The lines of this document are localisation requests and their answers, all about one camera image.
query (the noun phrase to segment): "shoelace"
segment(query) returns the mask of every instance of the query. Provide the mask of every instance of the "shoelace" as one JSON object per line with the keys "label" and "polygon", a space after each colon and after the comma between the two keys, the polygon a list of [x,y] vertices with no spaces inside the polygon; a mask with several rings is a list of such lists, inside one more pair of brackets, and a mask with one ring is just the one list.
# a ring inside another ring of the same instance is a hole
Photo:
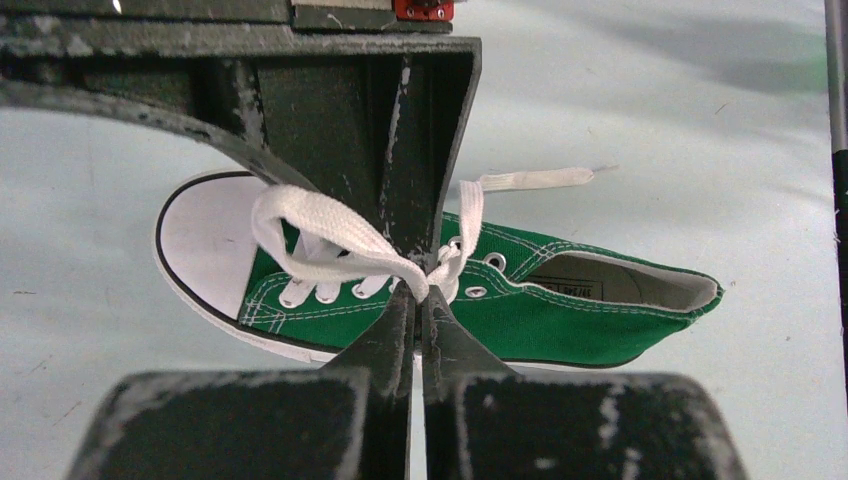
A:
{"label": "shoelace", "polygon": [[[363,278],[353,288],[353,294],[360,299],[375,295],[390,279],[390,289],[402,279],[418,303],[427,298],[431,285],[439,287],[448,302],[453,302],[459,276],[477,248],[484,192],[583,185],[594,178],[596,171],[600,170],[564,168],[461,181],[459,241],[439,249],[438,266],[429,275],[400,256],[383,235],[347,205],[294,185],[268,187],[257,198],[251,219],[253,235],[292,277],[280,294],[280,304],[285,308],[302,305],[313,290],[319,302],[333,303],[343,282]],[[300,230],[291,255],[286,249],[281,219]]]}

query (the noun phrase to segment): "green canvas sneaker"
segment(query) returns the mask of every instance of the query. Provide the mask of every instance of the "green canvas sneaker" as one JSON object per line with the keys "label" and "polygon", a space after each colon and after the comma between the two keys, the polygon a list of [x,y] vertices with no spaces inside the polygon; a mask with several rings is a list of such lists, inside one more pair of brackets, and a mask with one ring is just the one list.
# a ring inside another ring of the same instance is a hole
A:
{"label": "green canvas sneaker", "polygon": [[[251,210],[266,188],[247,172],[185,183],[160,214],[158,264],[186,302],[231,335],[290,358],[328,361],[377,319],[397,279],[293,281],[251,231]],[[289,254],[309,249],[297,229],[286,224],[284,233]],[[461,238],[459,217],[445,213],[442,245]],[[698,272],[488,223],[454,290],[456,318],[505,361],[595,368],[633,360],[713,310],[723,294]]]}

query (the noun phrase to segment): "white surface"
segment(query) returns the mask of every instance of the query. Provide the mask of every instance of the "white surface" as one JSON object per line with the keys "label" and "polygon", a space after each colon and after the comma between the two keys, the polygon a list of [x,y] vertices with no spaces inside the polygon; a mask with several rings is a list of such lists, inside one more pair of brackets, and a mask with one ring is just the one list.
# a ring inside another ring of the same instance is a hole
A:
{"label": "white surface", "polygon": [[[820,3],[458,8],[485,54],[454,180],[620,165],[585,187],[487,196],[486,220],[716,276],[717,311],[619,370],[701,382],[753,479],[848,471]],[[303,365],[197,335],[154,266],[171,189],[230,165],[160,132],[0,112],[0,477],[61,477],[125,374]]]}

